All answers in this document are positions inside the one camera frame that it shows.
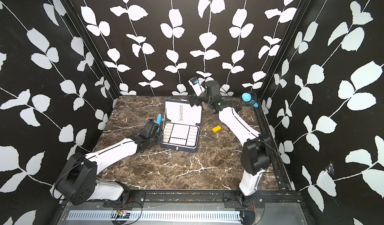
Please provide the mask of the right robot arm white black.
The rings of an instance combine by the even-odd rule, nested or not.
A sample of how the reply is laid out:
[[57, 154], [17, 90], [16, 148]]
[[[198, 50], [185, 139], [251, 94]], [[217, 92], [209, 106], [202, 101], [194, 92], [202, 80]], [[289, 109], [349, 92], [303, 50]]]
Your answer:
[[262, 174], [271, 164], [270, 137], [254, 130], [237, 114], [235, 108], [222, 99], [217, 81], [200, 82], [193, 77], [189, 84], [194, 90], [188, 98], [189, 104], [198, 106], [204, 103], [210, 113], [224, 123], [242, 144], [241, 164], [244, 173], [239, 189], [244, 199], [250, 197], [257, 191]]

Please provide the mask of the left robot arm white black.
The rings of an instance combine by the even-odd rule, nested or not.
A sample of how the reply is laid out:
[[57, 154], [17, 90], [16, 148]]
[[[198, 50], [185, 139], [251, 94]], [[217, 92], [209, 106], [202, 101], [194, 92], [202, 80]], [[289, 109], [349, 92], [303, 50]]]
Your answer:
[[73, 205], [107, 200], [116, 205], [129, 203], [130, 189], [121, 182], [102, 181], [97, 176], [109, 166], [163, 141], [161, 121], [148, 120], [144, 127], [122, 141], [97, 152], [70, 156], [54, 184]]

